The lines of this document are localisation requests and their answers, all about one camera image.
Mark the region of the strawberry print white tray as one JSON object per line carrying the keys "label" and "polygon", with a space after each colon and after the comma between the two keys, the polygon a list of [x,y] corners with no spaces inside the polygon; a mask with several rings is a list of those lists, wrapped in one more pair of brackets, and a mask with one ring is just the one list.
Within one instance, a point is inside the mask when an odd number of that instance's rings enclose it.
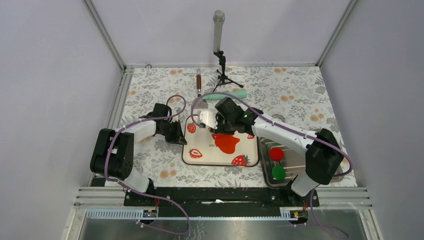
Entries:
{"label": "strawberry print white tray", "polygon": [[258,140],[247,133],[212,133],[188,117],[182,160],[188,165],[253,167],[259,162]]}

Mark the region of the orange dough piece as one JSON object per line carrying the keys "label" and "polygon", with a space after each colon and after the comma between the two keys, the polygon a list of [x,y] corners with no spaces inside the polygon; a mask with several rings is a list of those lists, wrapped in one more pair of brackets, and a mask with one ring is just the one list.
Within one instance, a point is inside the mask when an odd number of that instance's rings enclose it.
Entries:
{"label": "orange dough piece", "polygon": [[225,154],[233,154],[240,139],[230,134],[213,133],[214,144]]}

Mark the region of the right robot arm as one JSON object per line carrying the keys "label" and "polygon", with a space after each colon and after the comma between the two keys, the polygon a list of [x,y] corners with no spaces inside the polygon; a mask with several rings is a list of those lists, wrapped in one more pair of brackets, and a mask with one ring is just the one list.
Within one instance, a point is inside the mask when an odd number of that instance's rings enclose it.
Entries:
{"label": "right robot arm", "polygon": [[335,136],[325,128],[312,131],[294,127],[254,107],[243,109],[229,97],[220,100],[215,109],[220,133],[247,133],[279,143],[303,156],[305,170],[289,182],[286,193],[287,201],[293,206],[301,205],[312,189],[328,185],[344,159]]}

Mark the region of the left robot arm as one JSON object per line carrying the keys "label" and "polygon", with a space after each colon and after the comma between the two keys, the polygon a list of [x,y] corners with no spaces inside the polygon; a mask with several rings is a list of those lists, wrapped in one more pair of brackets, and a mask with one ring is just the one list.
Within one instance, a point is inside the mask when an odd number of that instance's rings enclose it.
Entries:
{"label": "left robot arm", "polygon": [[156,103],[153,111],[122,130],[103,128],[99,131],[90,161],[90,170],[107,180],[136,191],[136,199],[144,206],[152,204],[155,192],[150,179],[134,169],[135,144],[148,137],[162,135],[169,144],[186,145],[181,122],[171,121],[168,105]]}

